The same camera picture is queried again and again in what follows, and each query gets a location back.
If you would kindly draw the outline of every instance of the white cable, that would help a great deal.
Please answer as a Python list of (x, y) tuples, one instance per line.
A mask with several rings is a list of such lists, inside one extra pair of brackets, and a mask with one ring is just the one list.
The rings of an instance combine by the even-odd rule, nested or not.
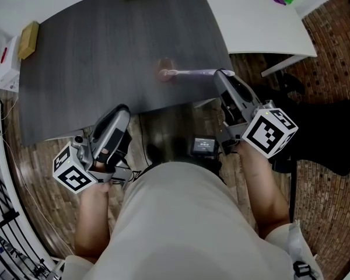
[(16, 169), (17, 169), (17, 174), (20, 176), (21, 180), (22, 180), (22, 183), (26, 189), (26, 191), (30, 194), (31, 198), (33, 199), (37, 209), (39, 210), (40, 214), (43, 216), (43, 218), (48, 222), (48, 224), (51, 226), (51, 228), (53, 229), (53, 231), (55, 232), (55, 234), (59, 237), (59, 239), (65, 244), (65, 246), (67, 246), (67, 248), (69, 249), (69, 251), (71, 252), (71, 254), (74, 255), (74, 252), (71, 250), (71, 248), (69, 247), (69, 245), (66, 244), (66, 242), (62, 239), (62, 237), (58, 234), (58, 232), (54, 229), (53, 225), (51, 224), (51, 222), (49, 222), (49, 220), (46, 218), (46, 216), (44, 216), (43, 212), (41, 211), (40, 207), (38, 206), (35, 198), (33, 197), (33, 195), (31, 194), (29, 188), (27, 187), (26, 183), (25, 183), (25, 180), (23, 179), (23, 176), (22, 176), (22, 173), (21, 171), (19, 170), (18, 168), (18, 165), (16, 163), (16, 160), (14, 158), (14, 154), (12, 152), (12, 148), (9, 146), (9, 144), (4, 140), (4, 138), (2, 137), (2, 140), (4, 141), (4, 143), (7, 145), (7, 147), (9, 148), (10, 150), (10, 154), (12, 155), (12, 159), (13, 159), (13, 162), (14, 162), (14, 165), (16, 166)]
[(9, 109), (8, 113), (6, 114), (6, 116), (5, 116), (3, 119), (1, 119), (1, 120), (4, 120), (6, 117), (8, 117), (9, 113), (12, 111), (12, 109), (13, 109), (14, 106), (16, 105), (17, 101), (18, 101), (18, 97), (17, 97), (16, 101), (14, 102), (13, 106)]

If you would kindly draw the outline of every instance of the black cable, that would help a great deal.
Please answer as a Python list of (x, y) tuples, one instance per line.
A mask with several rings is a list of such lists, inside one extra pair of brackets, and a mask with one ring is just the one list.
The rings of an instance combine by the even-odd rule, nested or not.
[(140, 114), (138, 114), (138, 116), (139, 116), (139, 123), (140, 123), (140, 132), (141, 132), (142, 153), (144, 154), (145, 163), (146, 163), (146, 166), (148, 167), (149, 164), (148, 164), (148, 160), (146, 159), (146, 155), (145, 155), (144, 136), (143, 136), (143, 133), (142, 133), (142, 125), (141, 125)]
[(290, 199), (289, 199), (289, 221), (293, 223), (296, 209), (296, 190), (297, 190), (297, 161), (291, 161), (290, 172)]
[[(138, 177), (140, 176), (140, 173), (141, 173), (141, 170), (140, 171), (133, 170), (132, 177), (130, 178), (130, 180), (128, 182), (138, 179)], [(119, 181), (115, 181), (112, 184), (121, 184), (121, 183)]]

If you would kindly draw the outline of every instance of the person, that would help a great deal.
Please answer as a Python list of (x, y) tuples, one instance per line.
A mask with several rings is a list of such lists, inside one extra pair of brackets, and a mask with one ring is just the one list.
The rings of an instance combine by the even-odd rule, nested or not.
[(128, 187), (112, 235), (110, 185), (82, 192), (76, 255), (66, 258), (62, 279), (294, 279), (294, 261), (311, 268), (300, 279), (322, 279), (268, 160), (245, 142), (237, 152), (258, 234), (216, 175), (164, 163)]

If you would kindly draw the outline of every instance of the dark gray table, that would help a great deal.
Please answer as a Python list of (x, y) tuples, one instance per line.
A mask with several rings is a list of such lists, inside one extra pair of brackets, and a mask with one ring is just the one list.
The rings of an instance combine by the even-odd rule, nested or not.
[(165, 57), (232, 69), (207, 0), (83, 0), (52, 16), (21, 64), (22, 144), (93, 125), (120, 103), (136, 114), (217, 96), (211, 78), (159, 81)]

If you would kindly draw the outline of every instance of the table leg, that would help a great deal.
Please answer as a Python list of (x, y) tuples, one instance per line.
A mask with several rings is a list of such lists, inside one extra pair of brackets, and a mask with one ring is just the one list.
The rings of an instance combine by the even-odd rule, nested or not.
[(286, 68), (286, 67), (288, 67), (288, 66), (290, 66), (298, 61), (301, 61), (305, 58), (307, 58), (307, 56), (302, 56), (302, 55), (291, 56), (288, 59), (281, 61), (280, 63), (274, 65), (273, 67), (266, 69), (265, 71), (262, 71), (261, 76), (266, 77), (269, 74), (272, 74), (273, 72), (280, 71), (281, 69)]

